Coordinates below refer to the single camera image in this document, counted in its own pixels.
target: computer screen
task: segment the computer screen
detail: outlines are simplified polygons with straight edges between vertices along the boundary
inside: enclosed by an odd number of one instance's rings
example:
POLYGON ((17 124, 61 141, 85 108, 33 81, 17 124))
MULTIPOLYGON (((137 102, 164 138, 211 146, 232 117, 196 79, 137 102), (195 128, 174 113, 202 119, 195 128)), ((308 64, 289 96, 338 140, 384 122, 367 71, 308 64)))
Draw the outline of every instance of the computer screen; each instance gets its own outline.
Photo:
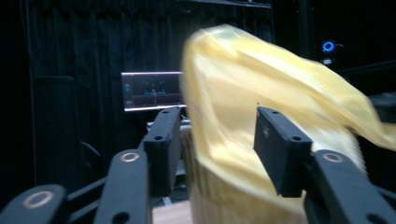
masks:
POLYGON ((185 107, 181 76, 181 72, 121 73, 124 111, 185 107))

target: circular bolt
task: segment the circular bolt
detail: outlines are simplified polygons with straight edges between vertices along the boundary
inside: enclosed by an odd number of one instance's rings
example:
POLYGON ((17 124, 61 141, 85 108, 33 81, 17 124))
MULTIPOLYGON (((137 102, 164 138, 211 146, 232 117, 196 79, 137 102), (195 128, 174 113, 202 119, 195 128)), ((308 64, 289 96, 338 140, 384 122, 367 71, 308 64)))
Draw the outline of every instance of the circular bolt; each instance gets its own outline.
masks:
POLYGON ((125 224, 129 221, 129 215, 126 212, 120 212, 113 217, 113 224, 125 224))
POLYGON ((120 160, 124 162, 130 162, 130 161, 135 161, 139 159, 139 154, 130 152, 130 153, 125 153, 121 156, 120 160))
POLYGON ((301 141, 301 137, 299 136, 293 136, 291 139, 293 139, 294 141, 301 141))
POLYGON ((23 206, 28 209, 34 209, 48 203, 53 198, 53 193, 49 190, 36 192, 23 201, 23 206))
POLYGON ((377 214, 369 214, 367 215, 367 219, 369 219, 369 221, 374 224, 388 224, 384 218, 377 214))
POLYGON ((325 153, 322 155, 322 157, 328 161, 332 161, 332 162, 343 162, 344 159, 340 156, 338 156, 337 154, 334 153, 325 153))

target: metal ring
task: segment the metal ring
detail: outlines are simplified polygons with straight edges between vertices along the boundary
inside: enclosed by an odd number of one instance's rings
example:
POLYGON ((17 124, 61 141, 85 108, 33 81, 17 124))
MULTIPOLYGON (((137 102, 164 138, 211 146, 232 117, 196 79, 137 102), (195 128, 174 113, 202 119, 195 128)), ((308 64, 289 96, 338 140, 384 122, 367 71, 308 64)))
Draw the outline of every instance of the metal ring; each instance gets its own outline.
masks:
POLYGON ((53 195, 54 195, 53 192, 51 192, 51 191, 49 191, 49 190, 39 191, 39 192, 36 192, 36 193, 30 195, 29 197, 27 197, 27 198, 23 201, 22 204, 23 204, 24 207, 26 207, 26 208, 28 208, 28 209, 37 208, 37 207, 40 207, 40 206, 42 206, 42 205, 48 203, 49 201, 51 201, 52 198, 53 198, 53 195), (34 200, 36 197, 41 196, 41 195, 44 196, 43 199, 41 199, 41 200, 38 201, 38 202, 33 202, 33 200, 34 200))
POLYGON ((137 159, 139 159, 139 154, 134 153, 134 152, 130 152, 130 153, 125 153, 121 156, 120 160, 121 161, 125 161, 125 162, 130 162, 130 161, 135 161, 137 159))
POLYGON ((324 51, 330 52, 334 50, 334 43, 332 41, 326 41, 322 47, 324 51))
POLYGON ((322 157, 328 161, 333 161, 333 162, 343 162, 344 159, 340 156, 338 156, 337 154, 334 153, 325 153, 322 155, 322 157))

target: black metal frame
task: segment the black metal frame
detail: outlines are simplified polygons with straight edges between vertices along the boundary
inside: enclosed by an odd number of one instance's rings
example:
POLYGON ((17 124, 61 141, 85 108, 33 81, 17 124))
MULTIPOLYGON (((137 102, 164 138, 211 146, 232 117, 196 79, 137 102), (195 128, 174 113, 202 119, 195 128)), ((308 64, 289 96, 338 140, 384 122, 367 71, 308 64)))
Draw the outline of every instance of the black metal frame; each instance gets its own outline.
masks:
MULTIPOLYGON (((29 189, 8 204, 0 223, 151 223, 149 197, 168 195, 175 181, 179 113, 160 112, 138 149, 113 157, 106 178, 68 195, 59 185, 29 189)), ((309 223, 396 223, 395 193, 372 185, 343 154, 311 152, 311 144, 280 112, 258 108, 254 149, 278 194, 306 192, 309 223)))
POLYGON ((0 223, 151 223, 150 197, 169 196, 180 154, 180 108, 167 108, 138 149, 113 157, 105 178, 68 195, 60 185, 28 189, 7 205, 0 223))
POLYGON ((301 197, 309 223, 396 223, 395 194, 372 185, 345 155, 312 141, 280 112, 259 107, 254 149, 283 197, 301 197))

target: yellow cloth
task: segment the yellow cloth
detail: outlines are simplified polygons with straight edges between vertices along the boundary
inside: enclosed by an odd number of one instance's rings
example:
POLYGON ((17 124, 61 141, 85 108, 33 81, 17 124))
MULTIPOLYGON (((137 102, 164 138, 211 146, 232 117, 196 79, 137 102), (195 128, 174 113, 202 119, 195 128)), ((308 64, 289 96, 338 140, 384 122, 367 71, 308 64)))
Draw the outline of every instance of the yellow cloth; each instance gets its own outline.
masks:
POLYGON ((304 212, 301 199, 276 196, 252 149, 258 105, 279 110, 301 127, 313 139, 313 150, 337 150, 361 169, 354 134, 396 149, 395 125, 381 123, 366 96, 320 63, 229 25, 195 33, 183 56, 183 97, 196 158, 250 195, 304 212))

